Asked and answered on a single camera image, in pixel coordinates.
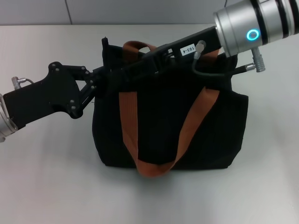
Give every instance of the bag strap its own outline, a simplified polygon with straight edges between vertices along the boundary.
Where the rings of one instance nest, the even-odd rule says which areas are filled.
[[[141,48],[149,47],[154,50],[156,47],[142,42],[127,42],[124,45],[124,57],[127,61],[133,62],[138,60],[138,52]],[[217,52],[212,52],[210,57],[218,55]],[[215,104],[219,95],[219,91],[209,90],[205,87],[200,92],[188,115],[184,121],[183,127],[180,131],[177,155],[174,161],[162,165],[151,164],[143,162],[138,159],[138,108],[137,108],[137,92],[120,92],[120,117],[122,138],[125,146],[131,154],[138,172],[146,177],[157,177],[166,174],[173,168],[177,161],[186,153],[192,138],[197,129],[202,123],[205,116]]]

